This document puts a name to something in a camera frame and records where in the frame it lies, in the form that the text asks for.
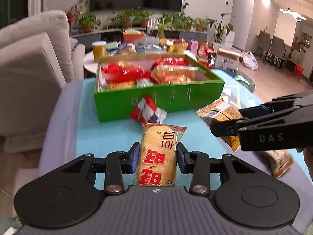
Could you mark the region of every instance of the yellow basket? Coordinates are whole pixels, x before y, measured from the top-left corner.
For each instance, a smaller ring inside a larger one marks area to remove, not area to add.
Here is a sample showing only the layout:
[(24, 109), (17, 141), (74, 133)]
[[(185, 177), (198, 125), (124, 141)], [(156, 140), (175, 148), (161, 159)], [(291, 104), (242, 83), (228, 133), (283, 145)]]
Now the yellow basket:
[(173, 45), (167, 45), (166, 43), (168, 41), (174, 42), (175, 39), (160, 39), (159, 43), (166, 48), (167, 53), (178, 53), (183, 54), (186, 48), (188, 47), (188, 43), (182, 43), (182, 44), (173, 44)]

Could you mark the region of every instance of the yellow cup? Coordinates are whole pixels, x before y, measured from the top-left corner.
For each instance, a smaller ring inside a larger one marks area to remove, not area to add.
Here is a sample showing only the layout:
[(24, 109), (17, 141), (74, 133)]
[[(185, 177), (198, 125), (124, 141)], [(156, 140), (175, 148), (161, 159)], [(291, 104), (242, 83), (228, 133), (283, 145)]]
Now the yellow cup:
[(94, 52), (94, 62), (99, 62), (101, 57), (106, 57), (106, 41), (98, 41), (92, 43), (92, 50)]

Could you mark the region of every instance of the floor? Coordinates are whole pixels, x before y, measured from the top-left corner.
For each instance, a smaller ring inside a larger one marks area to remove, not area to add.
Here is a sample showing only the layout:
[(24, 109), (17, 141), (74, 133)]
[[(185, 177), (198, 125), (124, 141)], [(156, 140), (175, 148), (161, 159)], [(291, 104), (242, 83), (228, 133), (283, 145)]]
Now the floor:
[[(291, 72), (280, 70), (275, 72), (275, 67), (264, 65), (257, 57), (259, 68), (252, 71), (243, 65), (239, 70), (246, 73), (255, 83), (254, 94), (263, 102), (272, 98), (289, 95), (313, 89), (303, 80), (297, 82), (297, 78), (291, 78)], [(3, 150), (4, 138), (0, 136), (0, 220), (12, 216), (12, 194), (15, 174), (18, 169), (37, 168), (40, 158), (40, 150), (24, 153), (8, 154)]]

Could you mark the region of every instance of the green storage box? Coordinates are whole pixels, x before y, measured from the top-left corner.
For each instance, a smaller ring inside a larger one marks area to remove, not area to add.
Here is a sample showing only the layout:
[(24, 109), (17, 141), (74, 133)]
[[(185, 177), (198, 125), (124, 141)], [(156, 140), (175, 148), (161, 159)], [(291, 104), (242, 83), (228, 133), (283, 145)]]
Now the green storage box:
[[(135, 61), (151, 63), (163, 57), (185, 58), (190, 64), (205, 71), (201, 73), (204, 80), (193, 81), (184, 85), (158, 85), (146, 88), (118, 89), (99, 91), (98, 81), (100, 64), (118, 61)], [(144, 95), (150, 96), (154, 103), (167, 112), (199, 109), (221, 96), (224, 81), (210, 72), (202, 64), (183, 54), (129, 54), (102, 58), (97, 70), (94, 85), (94, 100), (100, 122), (126, 119)]]

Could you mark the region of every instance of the sofa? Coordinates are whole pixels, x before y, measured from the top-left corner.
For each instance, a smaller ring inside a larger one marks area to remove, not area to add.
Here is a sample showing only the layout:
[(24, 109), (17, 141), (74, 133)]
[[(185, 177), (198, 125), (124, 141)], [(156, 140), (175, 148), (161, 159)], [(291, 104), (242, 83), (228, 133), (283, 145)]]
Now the sofa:
[(43, 145), (62, 88), (84, 78), (85, 46), (68, 35), (63, 11), (47, 11), (0, 29), (0, 135), (4, 149)]

